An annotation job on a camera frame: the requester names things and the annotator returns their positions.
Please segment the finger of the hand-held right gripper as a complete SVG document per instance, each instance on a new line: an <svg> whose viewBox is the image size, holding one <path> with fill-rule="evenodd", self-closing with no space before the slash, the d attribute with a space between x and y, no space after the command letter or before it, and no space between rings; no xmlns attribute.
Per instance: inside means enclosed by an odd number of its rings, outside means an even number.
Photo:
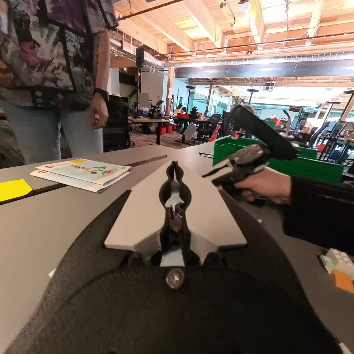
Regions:
<svg viewBox="0 0 354 354"><path fill-rule="evenodd" d="M231 178L234 175L234 168L230 161L222 161L216 164L213 169L202 175L203 178Z"/></svg>

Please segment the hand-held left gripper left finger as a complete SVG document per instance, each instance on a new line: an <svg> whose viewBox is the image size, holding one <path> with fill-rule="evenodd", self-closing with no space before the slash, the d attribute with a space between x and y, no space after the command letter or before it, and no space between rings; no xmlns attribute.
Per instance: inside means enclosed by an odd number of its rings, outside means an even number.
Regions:
<svg viewBox="0 0 354 354"><path fill-rule="evenodd" d="M175 161L168 161L131 190L104 245L128 250L145 261L170 248L170 214L166 202L171 197Z"/></svg>

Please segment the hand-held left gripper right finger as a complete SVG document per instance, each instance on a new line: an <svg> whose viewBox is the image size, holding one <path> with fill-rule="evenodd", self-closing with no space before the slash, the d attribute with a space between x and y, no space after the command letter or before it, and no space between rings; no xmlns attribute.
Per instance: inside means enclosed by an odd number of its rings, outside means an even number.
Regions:
<svg viewBox="0 0 354 354"><path fill-rule="evenodd" d="M185 265L202 265L209 254L247 245L217 187L180 162L176 180L184 204L179 238Z"/></svg>

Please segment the small dark grey lego piece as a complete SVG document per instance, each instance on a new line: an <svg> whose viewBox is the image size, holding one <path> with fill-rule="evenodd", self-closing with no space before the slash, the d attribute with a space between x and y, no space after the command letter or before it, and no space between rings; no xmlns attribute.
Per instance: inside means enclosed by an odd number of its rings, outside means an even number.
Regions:
<svg viewBox="0 0 354 354"><path fill-rule="evenodd" d="M169 226L175 233L178 233L182 227L182 212L184 211L184 207L185 203L178 202L175 206L170 205L167 208L170 216Z"/></svg>

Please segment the lego instruction booklet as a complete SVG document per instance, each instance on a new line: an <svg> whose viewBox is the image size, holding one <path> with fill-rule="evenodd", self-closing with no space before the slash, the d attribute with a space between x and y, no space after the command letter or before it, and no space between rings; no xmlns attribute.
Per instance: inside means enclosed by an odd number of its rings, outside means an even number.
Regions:
<svg viewBox="0 0 354 354"><path fill-rule="evenodd" d="M36 167L37 172L42 175L68 177L105 187L117 182L121 177L125 177L130 173L130 169L131 166L114 165L82 158Z"/></svg>
<svg viewBox="0 0 354 354"><path fill-rule="evenodd" d="M61 176L58 174L50 173L47 171L42 171L42 170L36 170L30 173L31 176L38 177L41 179L46 179L52 182L56 183L61 183L64 185L68 185L71 187L87 190L90 192L94 193L101 193L105 190L107 190L111 185L117 183L118 181L122 180L123 178L129 176L131 173L130 172L125 172L123 175L109 181L108 183L104 185L92 183L92 182L86 182L83 180L75 179L72 177L66 177L66 176Z"/></svg>

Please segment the pale green lego packet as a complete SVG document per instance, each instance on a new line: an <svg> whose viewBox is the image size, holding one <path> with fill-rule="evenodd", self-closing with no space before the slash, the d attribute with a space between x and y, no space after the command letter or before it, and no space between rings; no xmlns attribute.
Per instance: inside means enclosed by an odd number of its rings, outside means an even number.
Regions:
<svg viewBox="0 0 354 354"><path fill-rule="evenodd" d="M354 277L354 264L350 257L342 251L330 249L325 255L320 256L326 271L331 274L336 270L341 273Z"/></svg>

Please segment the orange lego brick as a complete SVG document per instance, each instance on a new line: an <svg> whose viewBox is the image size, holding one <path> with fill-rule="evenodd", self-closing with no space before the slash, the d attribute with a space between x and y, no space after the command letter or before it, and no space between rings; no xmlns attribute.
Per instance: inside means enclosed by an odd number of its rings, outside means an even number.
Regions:
<svg viewBox="0 0 354 354"><path fill-rule="evenodd" d="M331 277L333 279L334 285L338 289L354 294L354 283L352 281L351 276L342 273L338 270L333 270L331 272Z"/></svg>

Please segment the person's right hand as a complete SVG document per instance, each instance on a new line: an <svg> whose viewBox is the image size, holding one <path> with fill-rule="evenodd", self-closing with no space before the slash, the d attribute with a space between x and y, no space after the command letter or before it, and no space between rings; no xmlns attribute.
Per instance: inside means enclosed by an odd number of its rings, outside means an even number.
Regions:
<svg viewBox="0 0 354 354"><path fill-rule="evenodd" d="M291 177L268 167L234 186L242 190L242 195L249 202L255 201L259 195L276 204L291 205Z"/></svg>

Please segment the green plastic bin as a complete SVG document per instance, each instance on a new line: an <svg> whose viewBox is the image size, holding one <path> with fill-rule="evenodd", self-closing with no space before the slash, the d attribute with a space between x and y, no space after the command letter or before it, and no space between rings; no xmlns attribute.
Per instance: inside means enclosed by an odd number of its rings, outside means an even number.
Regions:
<svg viewBox="0 0 354 354"><path fill-rule="evenodd" d="M226 136L214 141L213 165L218 164L228 156L238 150L253 145L260 144L256 139L235 138ZM344 167L334 163L319 161L315 159L317 151L314 149L296 147L298 157L293 160L279 161L271 159L269 167L280 173L298 177L305 177L316 181L342 184Z"/></svg>

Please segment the wooden desk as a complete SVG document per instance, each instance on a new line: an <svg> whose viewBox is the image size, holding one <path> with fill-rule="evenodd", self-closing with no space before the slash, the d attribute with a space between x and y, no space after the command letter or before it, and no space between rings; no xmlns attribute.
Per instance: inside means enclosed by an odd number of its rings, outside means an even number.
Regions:
<svg viewBox="0 0 354 354"><path fill-rule="evenodd" d="M128 121L132 124L140 124L142 126L142 133L145 135L152 134L150 125L157 124L157 137L156 137L156 144L160 145L160 139L162 134L162 125L163 124L170 124L171 121L168 119L152 119L148 117L128 117Z"/></svg>

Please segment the black office chair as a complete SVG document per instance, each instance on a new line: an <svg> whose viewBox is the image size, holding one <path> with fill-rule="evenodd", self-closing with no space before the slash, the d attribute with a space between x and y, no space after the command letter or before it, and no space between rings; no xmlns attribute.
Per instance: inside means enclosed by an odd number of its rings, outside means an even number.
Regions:
<svg viewBox="0 0 354 354"><path fill-rule="evenodd" d="M103 128L103 151L118 151L135 146L129 131L129 99L109 95L106 125Z"/></svg>

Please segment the yellow sticky note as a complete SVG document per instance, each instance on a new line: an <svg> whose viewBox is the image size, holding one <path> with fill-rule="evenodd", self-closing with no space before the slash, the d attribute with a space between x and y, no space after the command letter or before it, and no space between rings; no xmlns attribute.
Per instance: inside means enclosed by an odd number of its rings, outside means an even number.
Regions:
<svg viewBox="0 0 354 354"><path fill-rule="evenodd" d="M0 183L0 202L23 197L33 189L24 179L6 181Z"/></svg>

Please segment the silver ventilation duct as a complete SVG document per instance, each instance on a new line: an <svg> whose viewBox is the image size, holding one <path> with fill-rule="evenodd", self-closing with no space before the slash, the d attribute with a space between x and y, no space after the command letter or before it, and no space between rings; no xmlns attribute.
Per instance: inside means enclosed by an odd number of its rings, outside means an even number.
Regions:
<svg viewBox="0 0 354 354"><path fill-rule="evenodd" d="M331 52L310 55L283 55L271 56L269 58L246 57L235 59L218 59L205 60L201 62L165 62L165 68L198 68L198 67L214 67L227 65L250 65L250 64L276 64L276 63L293 63L293 62L318 62L318 61L337 61L337 60L353 60L354 53L350 52Z"/></svg>

